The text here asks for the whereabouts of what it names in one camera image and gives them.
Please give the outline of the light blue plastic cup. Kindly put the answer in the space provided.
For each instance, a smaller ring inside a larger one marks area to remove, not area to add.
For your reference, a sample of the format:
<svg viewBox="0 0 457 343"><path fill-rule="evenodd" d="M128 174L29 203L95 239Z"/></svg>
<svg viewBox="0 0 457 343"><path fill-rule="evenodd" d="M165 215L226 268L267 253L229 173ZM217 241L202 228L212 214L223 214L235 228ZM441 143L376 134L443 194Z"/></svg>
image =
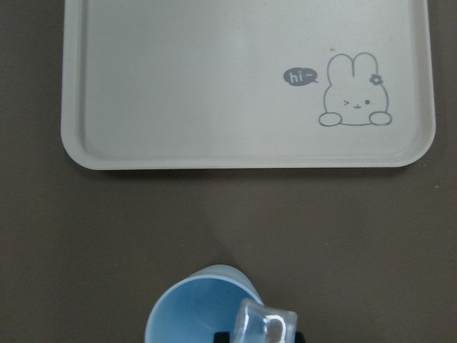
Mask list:
<svg viewBox="0 0 457 343"><path fill-rule="evenodd" d="M205 267L167 289L149 315L145 342L212 342L233 335L241 303L262 300L249 278L226 264Z"/></svg>

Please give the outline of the cream rabbit serving tray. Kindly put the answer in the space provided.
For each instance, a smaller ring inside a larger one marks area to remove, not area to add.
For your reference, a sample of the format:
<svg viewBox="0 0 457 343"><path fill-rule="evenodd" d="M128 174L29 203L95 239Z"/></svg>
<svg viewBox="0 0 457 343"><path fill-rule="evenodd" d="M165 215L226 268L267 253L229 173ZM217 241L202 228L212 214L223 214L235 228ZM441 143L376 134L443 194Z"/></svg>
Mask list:
<svg viewBox="0 0 457 343"><path fill-rule="evenodd" d="M435 132L427 1L64 4L87 169L401 167Z"/></svg>

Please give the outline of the clear ice cube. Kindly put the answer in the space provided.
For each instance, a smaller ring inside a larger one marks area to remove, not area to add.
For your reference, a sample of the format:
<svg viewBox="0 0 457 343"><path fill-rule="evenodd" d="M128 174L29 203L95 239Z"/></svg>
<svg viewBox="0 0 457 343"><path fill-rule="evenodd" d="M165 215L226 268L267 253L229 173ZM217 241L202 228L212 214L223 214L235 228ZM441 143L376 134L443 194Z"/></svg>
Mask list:
<svg viewBox="0 0 457 343"><path fill-rule="evenodd" d="M297 321L295 312L244 299L231 342L295 342Z"/></svg>

